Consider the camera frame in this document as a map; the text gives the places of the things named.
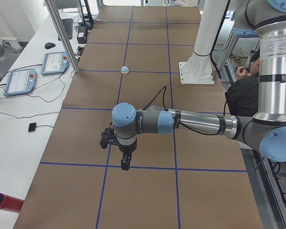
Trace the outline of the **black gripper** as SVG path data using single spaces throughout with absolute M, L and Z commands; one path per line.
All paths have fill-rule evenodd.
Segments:
M 129 170 L 132 152 L 136 150 L 137 142 L 133 142 L 132 144 L 127 146 L 119 144 L 118 148 L 123 153 L 123 157 L 121 159 L 121 169 Z

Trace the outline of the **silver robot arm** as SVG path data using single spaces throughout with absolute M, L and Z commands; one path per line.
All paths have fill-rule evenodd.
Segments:
M 130 168 L 139 134 L 169 134 L 185 128 L 203 135 L 225 135 L 276 162 L 286 162 L 286 0 L 238 0 L 234 32 L 260 39 L 258 110 L 252 117 L 201 114 L 148 104 L 141 110 L 120 103 L 100 145 L 118 146 L 121 167 Z

